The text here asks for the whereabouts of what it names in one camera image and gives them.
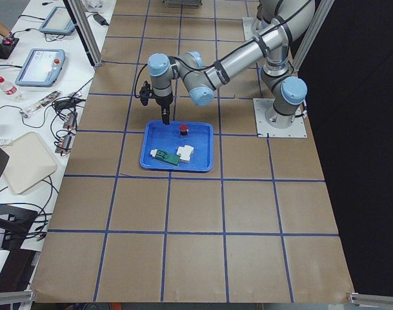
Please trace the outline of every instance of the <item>tiled floor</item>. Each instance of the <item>tiled floor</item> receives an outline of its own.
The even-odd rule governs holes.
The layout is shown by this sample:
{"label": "tiled floor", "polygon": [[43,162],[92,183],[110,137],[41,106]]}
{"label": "tiled floor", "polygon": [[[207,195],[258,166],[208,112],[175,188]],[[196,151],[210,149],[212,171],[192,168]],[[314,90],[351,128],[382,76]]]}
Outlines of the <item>tiled floor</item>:
{"label": "tiled floor", "polygon": [[[38,302],[344,302],[352,283],[308,139],[257,138],[257,66],[196,107],[181,82],[172,118],[214,128],[206,173],[144,170],[154,103],[132,95],[154,52],[205,63],[243,40],[257,1],[116,4],[33,288]],[[148,79],[146,70],[140,77]]]}

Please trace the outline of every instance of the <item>clear plastic bottle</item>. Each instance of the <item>clear plastic bottle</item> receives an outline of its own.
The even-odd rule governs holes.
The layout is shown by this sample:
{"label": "clear plastic bottle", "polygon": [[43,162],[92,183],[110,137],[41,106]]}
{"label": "clear plastic bottle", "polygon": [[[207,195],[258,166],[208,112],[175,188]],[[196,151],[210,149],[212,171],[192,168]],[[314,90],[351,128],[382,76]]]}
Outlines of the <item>clear plastic bottle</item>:
{"label": "clear plastic bottle", "polygon": [[23,96],[17,87],[13,83],[6,81],[2,76],[0,76],[0,89],[14,101],[23,100]]}

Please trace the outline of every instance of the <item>blue joint cap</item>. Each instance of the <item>blue joint cap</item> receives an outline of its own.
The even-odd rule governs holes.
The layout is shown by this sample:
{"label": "blue joint cap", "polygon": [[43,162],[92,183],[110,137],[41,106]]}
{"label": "blue joint cap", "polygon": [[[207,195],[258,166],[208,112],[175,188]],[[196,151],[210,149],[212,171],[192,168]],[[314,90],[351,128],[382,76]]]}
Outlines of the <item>blue joint cap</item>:
{"label": "blue joint cap", "polygon": [[192,57],[196,60],[197,67],[199,69],[203,68],[203,60],[202,60],[201,54],[199,54],[199,52],[193,51],[193,52],[187,52],[187,54],[192,55]]}
{"label": "blue joint cap", "polygon": [[307,84],[295,76],[287,77],[281,85],[282,96],[291,105],[300,105],[307,95],[307,90]]}
{"label": "blue joint cap", "polygon": [[170,62],[168,56],[156,53],[149,57],[147,65],[151,76],[161,76],[169,69]]}
{"label": "blue joint cap", "polygon": [[209,87],[196,87],[189,92],[192,101],[199,107],[208,105],[214,98],[214,91]]}

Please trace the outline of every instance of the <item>black wall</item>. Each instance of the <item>black wall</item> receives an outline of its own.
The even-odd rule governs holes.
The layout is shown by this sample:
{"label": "black wall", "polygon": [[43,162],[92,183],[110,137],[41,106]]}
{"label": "black wall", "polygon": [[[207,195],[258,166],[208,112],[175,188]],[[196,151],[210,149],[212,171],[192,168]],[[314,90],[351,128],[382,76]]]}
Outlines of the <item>black wall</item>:
{"label": "black wall", "polygon": [[393,0],[337,0],[299,71],[355,291],[393,296]]}

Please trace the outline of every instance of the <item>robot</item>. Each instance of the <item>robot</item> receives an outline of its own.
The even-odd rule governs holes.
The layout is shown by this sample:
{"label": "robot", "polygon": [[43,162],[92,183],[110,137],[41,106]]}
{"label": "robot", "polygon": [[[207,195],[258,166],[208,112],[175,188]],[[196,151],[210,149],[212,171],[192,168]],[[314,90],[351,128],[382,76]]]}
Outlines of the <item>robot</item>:
{"label": "robot", "polygon": [[192,101],[205,106],[213,100],[215,90],[265,58],[261,79],[275,96],[274,104],[265,116],[270,125],[288,128],[307,94],[305,82],[291,76],[288,50],[308,28],[314,11],[314,0],[260,0],[254,26],[256,33],[251,40],[207,67],[203,66],[198,52],[179,56],[151,55],[147,63],[151,84],[145,81],[138,97],[143,105],[147,105],[149,99],[155,99],[161,107],[163,123],[169,125],[173,79],[181,78]]}

